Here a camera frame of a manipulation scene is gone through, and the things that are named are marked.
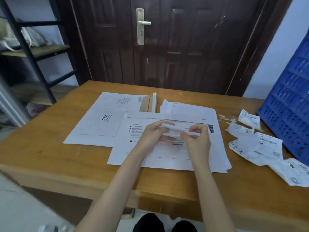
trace blue plastic crate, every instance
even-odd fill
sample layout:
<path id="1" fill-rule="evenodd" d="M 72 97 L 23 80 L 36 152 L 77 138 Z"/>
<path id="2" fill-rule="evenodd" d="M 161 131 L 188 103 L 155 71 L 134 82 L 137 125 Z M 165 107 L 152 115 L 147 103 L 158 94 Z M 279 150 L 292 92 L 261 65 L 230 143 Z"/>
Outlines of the blue plastic crate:
<path id="1" fill-rule="evenodd" d="M 309 166 L 309 32 L 257 114 Z"/>

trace wooden tabletop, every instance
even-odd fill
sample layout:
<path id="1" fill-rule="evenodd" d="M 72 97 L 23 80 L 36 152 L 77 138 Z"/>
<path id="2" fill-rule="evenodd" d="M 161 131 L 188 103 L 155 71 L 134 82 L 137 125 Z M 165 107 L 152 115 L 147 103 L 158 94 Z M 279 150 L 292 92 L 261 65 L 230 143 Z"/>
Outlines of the wooden tabletop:
<path id="1" fill-rule="evenodd" d="M 119 166 L 107 165 L 109 147 L 63 144 L 102 92 L 158 95 L 214 108 L 232 169 L 214 179 L 239 229 L 309 231 L 309 188 L 292 187 L 267 166 L 256 166 L 228 147 L 235 140 L 225 129 L 245 109 L 254 114 L 263 100 L 179 90 L 88 81 L 0 143 L 0 169 L 27 187 L 96 199 Z M 266 134 L 271 131 L 262 123 Z M 284 150 L 284 158 L 291 157 Z M 141 168 L 128 207 L 172 218 L 202 220 L 193 171 Z"/>

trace person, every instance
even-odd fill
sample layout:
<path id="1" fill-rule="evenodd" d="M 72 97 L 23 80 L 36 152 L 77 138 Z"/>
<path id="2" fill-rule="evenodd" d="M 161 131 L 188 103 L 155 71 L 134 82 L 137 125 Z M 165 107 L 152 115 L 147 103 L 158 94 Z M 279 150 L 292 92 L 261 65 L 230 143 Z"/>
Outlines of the person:
<path id="1" fill-rule="evenodd" d="M 173 144 L 173 138 L 163 135 L 168 132 L 167 128 L 160 127 L 163 123 L 175 125 L 168 121 L 158 121 L 147 125 L 140 140 L 122 163 L 102 196 L 78 224 L 75 232 L 114 232 L 117 230 L 144 159 L 150 155 L 156 145 Z M 208 128 L 206 125 L 196 124 L 191 126 L 189 131 L 200 133 L 200 136 L 191 136 L 185 132 L 180 135 L 186 143 L 194 169 L 205 230 L 207 232 L 236 232 L 209 167 L 211 142 Z M 133 232 L 144 231 L 163 232 L 164 226 L 155 214 L 149 213 L 144 215 L 133 229 Z M 196 229 L 190 222 L 180 221 L 172 230 L 172 232 L 178 231 L 196 231 Z"/>

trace door frame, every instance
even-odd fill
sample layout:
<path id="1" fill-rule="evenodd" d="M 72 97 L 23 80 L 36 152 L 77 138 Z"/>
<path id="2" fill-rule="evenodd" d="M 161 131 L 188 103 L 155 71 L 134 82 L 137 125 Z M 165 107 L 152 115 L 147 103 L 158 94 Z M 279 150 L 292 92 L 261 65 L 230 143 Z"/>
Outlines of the door frame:
<path id="1" fill-rule="evenodd" d="M 249 82 L 259 66 L 263 55 L 279 28 L 290 4 L 293 0 L 262 0 L 255 15 L 254 24 L 251 26 L 234 74 L 225 84 L 222 94 L 243 96 Z M 74 17 L 74 9 L 70 0 L 56 0 L 63 26 L 66 29 L 68 42 L 72 43 L 72 52 L 80 71 L 81 81 L 91 80 L 91 75 L 82 47 L 82 39 L 78 31 L 78 23 Z"/>

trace door panel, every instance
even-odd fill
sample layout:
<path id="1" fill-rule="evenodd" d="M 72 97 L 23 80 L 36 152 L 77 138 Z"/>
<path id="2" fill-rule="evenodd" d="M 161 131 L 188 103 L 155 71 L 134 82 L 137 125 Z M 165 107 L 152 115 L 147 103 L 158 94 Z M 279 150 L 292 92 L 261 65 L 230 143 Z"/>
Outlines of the door panel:
<path id="1" fill-rule="evenodd" d="M 136 84 L 222 93 L 261 0 L 131 0 Z M 136 8 L 144 9 L 137 45 Z"/>
<path id="2" fill-rule="evenodd" d="M 134 84 L 130 0 L 72 3 L 93 80 Z"/>

